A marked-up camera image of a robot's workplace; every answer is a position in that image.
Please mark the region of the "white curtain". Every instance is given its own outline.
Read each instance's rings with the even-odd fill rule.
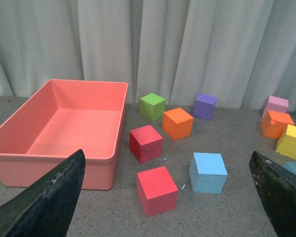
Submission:
[[[52,78],[124,81],[193,105],[296,111],[296,0],[0,0],[0,95]]]

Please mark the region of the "speckled surface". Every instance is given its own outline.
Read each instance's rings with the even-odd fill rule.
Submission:
[[[25,101],[0,97],[0,124]],[[192,113],[192,107],[182,108]],[[138,104],[127,105],[126,110],[114,186],[109,191],[81,191],[68,237],[276,236],[254,186],[249,160],[254,150],[280,165],[294,160],[276,153],[276,140],[262,136],[262,110],[215,108],[210,121],[195,118],[191,135],[178,141],[162,130],[162,118],[150,122],[138,114]],[[296,123],[296,113],[290,114]],[[148,124],[163,136],[163,151],[161,157],[139,164],[128,147],[129,130]],[[191,191],[188,169],[193,152],[222,155],[229,177],[220,195]],[[179,189],[177,206],[147,218],[136,194],[136,173],[164,165]],[[0,205],[22,190],[0,182]]]

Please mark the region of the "yellow cube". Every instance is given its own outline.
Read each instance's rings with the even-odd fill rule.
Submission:
[[[277,141],[275,151],[296,160],[296,126],[287,125],[282,136]]]

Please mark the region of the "pink plastic bin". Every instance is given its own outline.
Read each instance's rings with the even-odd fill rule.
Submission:
[[[112,188],[127,83],[52,79],[0,126],[0,180],[28,187],[83,149],[83,189]]]

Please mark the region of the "green cube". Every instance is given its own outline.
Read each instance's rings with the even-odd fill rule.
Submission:
[[[156,94],[146,95],[139,100],[139,114],[155,121],[163,116],[166,109],[166,99]]]

